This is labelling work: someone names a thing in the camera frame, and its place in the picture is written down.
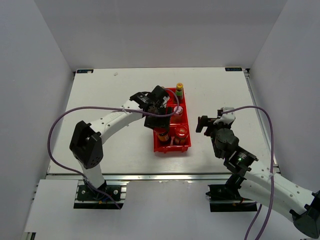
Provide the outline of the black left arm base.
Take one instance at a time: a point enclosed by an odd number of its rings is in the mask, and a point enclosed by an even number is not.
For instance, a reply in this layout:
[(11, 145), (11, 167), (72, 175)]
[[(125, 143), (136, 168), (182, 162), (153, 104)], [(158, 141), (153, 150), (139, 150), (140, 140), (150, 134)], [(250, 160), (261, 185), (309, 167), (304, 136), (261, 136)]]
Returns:
[(92, 189), (87, 183), (79, 183), (74, 198), (74, 209), (120, 210), (125, 201), (126, 187), (120, 184), (107, 184)]

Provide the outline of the green-label red sauce bottle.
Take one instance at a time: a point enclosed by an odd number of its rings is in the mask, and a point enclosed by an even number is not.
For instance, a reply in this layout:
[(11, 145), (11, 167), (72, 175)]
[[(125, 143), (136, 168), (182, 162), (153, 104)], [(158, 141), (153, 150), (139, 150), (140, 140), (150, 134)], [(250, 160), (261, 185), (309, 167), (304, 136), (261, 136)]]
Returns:
[(176, 84), (175, 95), (177, 96), (178, 102), (181, 103), (184, 99), (184, 85), (181, 82)]

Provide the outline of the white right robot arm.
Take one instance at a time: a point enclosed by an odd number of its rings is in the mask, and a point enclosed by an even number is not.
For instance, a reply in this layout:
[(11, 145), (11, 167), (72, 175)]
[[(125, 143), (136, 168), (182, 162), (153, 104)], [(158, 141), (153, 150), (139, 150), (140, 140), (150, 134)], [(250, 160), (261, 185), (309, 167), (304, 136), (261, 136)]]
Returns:
[(320, 193), (305, 189), (264, 165), (258, 158), (239, 146), (231, 125), (234, 117), (198, 117), (196, 132), (206, 128), (214, 155), (222, 159), (232, 173), (225, 184), (226, 195), (240, 196), (261, 203), (287, 218), (304, 235), (320, 237)]

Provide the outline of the red-lidded brown sauce jar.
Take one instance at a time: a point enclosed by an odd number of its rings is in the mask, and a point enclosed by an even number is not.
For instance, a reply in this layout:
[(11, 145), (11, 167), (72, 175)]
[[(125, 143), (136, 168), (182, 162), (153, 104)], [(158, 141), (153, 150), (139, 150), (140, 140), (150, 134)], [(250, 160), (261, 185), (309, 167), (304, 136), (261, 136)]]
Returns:
[(183, 146), (186, 144), (189, 136), (189, 130), (186, 126), (177, 126), (174, 130), (174, 144), (178, 146)]

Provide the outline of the pink-lidded spice jar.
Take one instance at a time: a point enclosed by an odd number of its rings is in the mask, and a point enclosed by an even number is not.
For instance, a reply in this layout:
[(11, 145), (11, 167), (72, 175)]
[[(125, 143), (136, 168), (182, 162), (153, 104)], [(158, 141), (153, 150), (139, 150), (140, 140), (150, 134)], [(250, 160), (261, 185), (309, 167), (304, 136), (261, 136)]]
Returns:
[(175, 106), (173, 111), (175, 112), (174, 115), (171, 116), (171, 123), (178, 124), (182, 121), (183, 116), (183, 108), (181, 106)]

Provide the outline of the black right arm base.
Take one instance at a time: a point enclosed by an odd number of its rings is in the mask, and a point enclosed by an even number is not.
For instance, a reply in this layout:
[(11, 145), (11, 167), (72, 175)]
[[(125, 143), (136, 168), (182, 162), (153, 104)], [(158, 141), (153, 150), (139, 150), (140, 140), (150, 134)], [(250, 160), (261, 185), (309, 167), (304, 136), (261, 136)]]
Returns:
[(224, 184), (209, 184), (205, 193), (211, 213), (256, 212), (257, 202), (229, 191)]

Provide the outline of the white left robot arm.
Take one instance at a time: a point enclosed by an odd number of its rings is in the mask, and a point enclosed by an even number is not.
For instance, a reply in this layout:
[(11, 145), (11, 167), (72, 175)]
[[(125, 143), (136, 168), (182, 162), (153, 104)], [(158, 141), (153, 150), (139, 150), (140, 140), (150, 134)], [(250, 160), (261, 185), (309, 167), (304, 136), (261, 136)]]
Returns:
[(75, 126), (69, 149), (78, 160), (89, 185), (88, 193), (99, 200), (105, 196), (106, 182), (100, 162), (104, 157), (103, 144), (115, 133), (142, 118), (149, 129), (169, 129), (172, 108), (167, 108), (170, 94), (157, 85), (151, 92), (137, 92), (119, 110), (89, 123), (83, 120)]

